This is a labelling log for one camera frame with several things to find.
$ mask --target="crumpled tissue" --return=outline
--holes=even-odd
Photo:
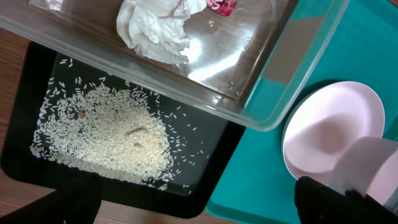
[[[184,22],[205,7],[206,0],[125,0],[116,27],[136,54],[163,63],[185,63],[188,57],[180,52],[189,48],[190,38]]]

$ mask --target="black object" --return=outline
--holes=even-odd
[[[1,217],[0,223],[94,223],[101,197],[100,179],[91,174]]]
[[[295,186],[294,202],[301,223],[398,223],[398,217],[370,196],[354,190],[346,196],[311,179],[301,177]]]
[[[67,94],[69,94],[69,87],[74,89],[76,77],[81,77],[85,83],[87,80],[99,83],[99,77],[106,77],[107,86],[115,88],[127,88],[127,86],[124,84],[124,80],[109,76],[77,60],[73,61],[72,67],[68,66],[69,60],[66,64],[60,64],[59,61],[65,58],[69,59],[69,57],[34,42],[29,45],[1,157],[1,167],[4,173],[12,179],[59,189],[72,179],[90,175],[89,172],[38,159],[30,153],[29,146],[32,144],[36,121],[48,88],[47,82],[50,77],[54,77],[54,83],[64,82]],[[143,89],[143,91],[148,95],[150,93],[149,90]],[[194,154],[195,157],[201,158],[196,161],[197,164],[194,166],[184,163],[180,168],[183,175],[180,176],[181,178],[176,176],[174,181],[169,182],[166,191],[100,177],[103,186],[103,200],[176,217],[195,217],[206,206],[245,127],[165,96],[161,96],[160,107],[157,107],[154,104],[154,96],[151,97],[151,113],[157,112],[158,109],[166,113],[168,109],[175,110],[181,106],[179,109],[181,112],[177,119],[170,117],[169,120],[164,120],[176,129],[183,130],[181,136],[185,136],[188,141],[186,148],[182,151],[184,154],[178,155],[175,166],[178,165],[178,162],[179,166],[182,166],[181,156]],[[164,182],[159,181],[157,184],[162,185]],[[183,189],[183,184],[191,186],[189,189]]]

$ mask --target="teal tray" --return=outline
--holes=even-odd
[[[351,0],[297,101],[329,83],[364,83],[380,96],[386,111],[385,135],[395,139],[397,21],[398,9],[387,0]],[[246,130],[208,202],[209,213],[246,223],[300,222],[294,205],[295,179],[285,168],[280,146],[284,123],[266,133]]]

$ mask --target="clear plastic container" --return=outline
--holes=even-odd
[[[122,0],[5,0],[0,27],[247,127],[276,127],[303,88],[349,0],[238,0],[185,23],[189,63],[141,58],[116,32]]]

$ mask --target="uncooked rice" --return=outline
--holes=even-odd
[[[87,93],[76,89],[71,97],[63,96],[51,107],[56,112],[48,114],[45,98],[30,147],[33,155],[136,184],[149,178],[168,182],[174,176],[165,124],[150,115],[141,94],[111,91],[101,83]],[[50,150],[40,146],[40,139],[48,139],[45,148]],[[159,189],[166,190],[167,184]]]

